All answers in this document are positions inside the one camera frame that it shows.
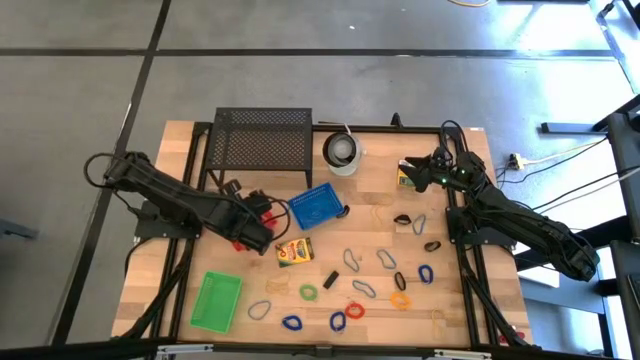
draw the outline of gray floor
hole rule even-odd
[[[146,47],[160,4],[3,1],[0,47]],[[494,2],[467,9],[444,0],[175,0],[160,47],[549,50],[607,44],[584,4]],[[140,64],[140,58],[0,57],[0,217],[41,232],[32,242],[0,242],[0,348],[47,341],[97,193],[84,183],[82,164],[113,148]],[[315,121],[387,124],[397,111],[410,125],[454,119],[484,127],[498,164],[511,152],[533,159],[595,140],[542,137],[538,127],[593,122],[631,96],[610,59],[156,58],[129,149],[155,157],[166,120],[211,120],[218,106],[305,106],[313,108]],[[505,192],[539,204],[585,182],[585,169],[594,164],[589,179],[613,169],[606,145],[526,185],[507,185]],[[588,227],[623,212],[615,188],[590,200],[553,215]],[[598,212],[580,211],[588,206]],[[134,224],[112,202],[71,341],[109,336]],[[535,314],[543,313],[529,309],[537,343],[585,348],[561,346],[536,330],[546,315]]]

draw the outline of white wire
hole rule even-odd
[[[597,192],[597,191],[600,191],[600,190],[602,190],[602,189],[606,188],[607,186],[611,186],[611,185],[613,185],[613,184],[615,184],[615,183],[618,183],[618,182],[620,182],[620,181],[622,181],[622,180],[624,180],[624,179],[626,179],[626,178],[629,178],[630,176],[632,176],[633,174],[635,174],[635,173],[637,173],[637,172],[640,172],[640,168],[637,168],[637,169],[635,169],[635,170],[633,170],[633,171],[631,171],[631,172],[629,172],[629,173],[627,173],[627,174],[625,174],[625,175],[621,176],[620,178],[618,178],[618,179],[617,179],[617,180],[615,180],[615,181],[612,181],[612,182],[610,182],[610,183],[608,183],[608,184],[602,185],[601,187],[599,187],[599,188],[597,188],[597,189],[595,189],[595,190],[591,190],[591,191],[589,191],[589,192],[587,192],[587,193],[584,193],[584,194],[582,194],[582,195],[580,195],[580,196],[576,196],[576,197],[571,198],[571,199],[569,199],[569,200],[565,200],[565,201],[563,201],[563,202],[561,202],[561,203],[558,203],[558,204],[556,204],[556,205],[553,205],[552,207],[550,207],[550,208],[548,208],[548,209],[546,209],[546,210],[544,210],[544,211],[540,212],[540,214],[544,214],[544,213],[546,213],[547,211],[549,211],[549,210],[551,210],[551,209],[555,209],[555,208],[557,208],[557,207],[558,207],[558,206],[560,206],[560,205],[564,205],[564,204],[569,203],[569,202],[572,202],[572,201],[574,201],[574,200],[578,200],[578,199],[580,199],[580,198],[583,198],[583,197],[585,197],[585,196],[587,196],[587,195],[591,195],[591,194],[593,194],[593,193],[595,193],[595,192]]]
[[[585,148],[585,147],[587,147],[587,146],[591,146],[591,145],[593,145],[593,144],[597,144],[597,143],[598,143],[598,141],[595,141],[595,142],[592,142],[592,143],[589,143],[589,144],[584,144],[584,145],[576,146],[576,147],[574,147],[574,148],[571,148],[571,149],[565,150],[565,151],[563,151],[563,152],[561,152],[561,153],[554,154],[554,155],[550,155],[550,156],[547,156],[547,157],[545,157],[545,158],[538,159],[538,160],[529,160],[529,159],[525,159],[525,158],[523,158],[523,159],[522,159],[522,164],[523,164],[523,165],[539,164],[539,163],[541,163],[541,162],[545,162],[545,161],[549,161],[549,160],[551,160],[551,159],[555,159],[555,158],[557,158],[558,156],[562,156],[562,155],[568,154],[568,153],[570,153],[570,152],[574,152],[574,151],[576,151],[576,150],[580,150],[580,149],[582,149],[582,148]]]

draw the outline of wooden tabletop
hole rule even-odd
[[[182,178],[192,128],[193,122],[167,122],[156,161],[159,170],[177,179]],[[493,174],[484,131],[465,129],[465,134],[471,150],[485,161],[487,173]],[[328,135],[325,132],[314,133],[313,185],[330,182],[342,203],[351,207],[349,215],[330,220],[308,232],[302,232],[292,218],[291,228],[281,240],[310,237],[315,259],[286,268],[278,266],[274,246],[264,256],[254,251],[237,252],[230,242],[205,231],[196,242],[179,339],[280,344],[469,346],[456,251],[448,241],[444,215],[446,191],[430,186],[425,193],[419,194],[396,185],[398,160],[433,152],[438,145],[437,136],[357,133],[367,153],[354,175],[338,177],[329,171],[322,158],[322,144]],[[198,156],[196,169],[200,161],[201,156]],[[227,171],[225,177],[238,179],[243,195],[253,189],[262,189],[276,198],[290,199],[306,190],[303,172]],[[213,181],[209,180],[207,187],[213,190]],[[274,214],[279,212],[275,206]],[[424,233],[416,236],[410,226],[395,224],[393,218],[402,213],[411,218],[424,213],[427,218]],[[283,225],[284,221],[278,223],[276,233]],[[433,253],[423,250],[426,242],[436,240],[442,243],[439,250]],[[156,295],[167,243],[165,239],[151,240],[131,257],[113,335],[128,330]],[[360,263],[358,273],[343,263],[345,248],[350,248]],[[382,267],[376,256],[379,249],[386,249],[395,258],[396,270]],[[524,332],[525,339],[532,342],[513,258],[497,246],[483,246],[483,251],[494,301],[507,321],[516,326],[517,331]],[[418,277],[417,269],[422,264],[430,265],[435,273],[435,281],[430,285],[422,284]],[[322,284],[334,270],[340,276],[326,290]],[[226,335],[189,324],[198,289],[207,271],[244,279],[235,317]],[[405,311],[394,308],[389,300],[396,291],[393,280],[396,271],[402,272],[406,278],[405,294],[412,301],[411,308]],[[377,297],[371,299],[356,291],[352,287],[354,279],[369,283]],[[266,283],[269,280],[287,282],[288,292],[268,292]],[[318,288],[315,301],[304,301],[298,293],[299,287],[307,283]],[[260,321],[249,318],[249,306],[264,299],[273,304],[267,316]],[[474,300],[481,341],[487,342],[482,306],[477,299]],[[348,319],[344,332],[334,333],[329,328],[329,317],[335,311],[344,311],[351,301],[362,304],[366,315],[358,320]],[[167,308],[173,308],[173,296],[167,301]],[[302,331],[292,332],[281,325],[282,318],[291,314],[302,319]],[[161,334],[168,332],[170,317],[171,311],[165,311]]]

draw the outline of red object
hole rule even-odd
[[[516,334],[518,334],[518,337],[520,339],[524,339],[524,333],[522,331],[518,331]],[[507,343],[507,339],[504,337],[504,335],[500,335],[500,337],[498,339],[500,340],[500,344],[506,344]]]
[[[275,219],[269,220],[272,217],[273,215],[271,215],[271,211],[267,211],[266,213],[262,214],[262,222],[264,223],[264,226],[266,226],[269,230],[273,230],[273,228],[275,228],[276,225],[278,224],[278,220],[275,220]],[[249,248],[240,244],[239,241],[233,241],[231,242],[231,245],[233,245],[233,248],[236,249],[236,251],[238,252],[249,251]]]
[[[358,312],[353,314],[352,311],[356,309],[358,310]],[[347,305],[347,308],[344,310],[345,315],[347,315],[352,319],[360,319],[361,317],[364,316],[364,312],[365,312],[364,307],[356,302],[350,303],[349,305]]]

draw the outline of black metal stool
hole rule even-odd
[[[218,108],[209,136],[207,171],[218,188],[225,170],[304,171],[312,186],[311,109]]]

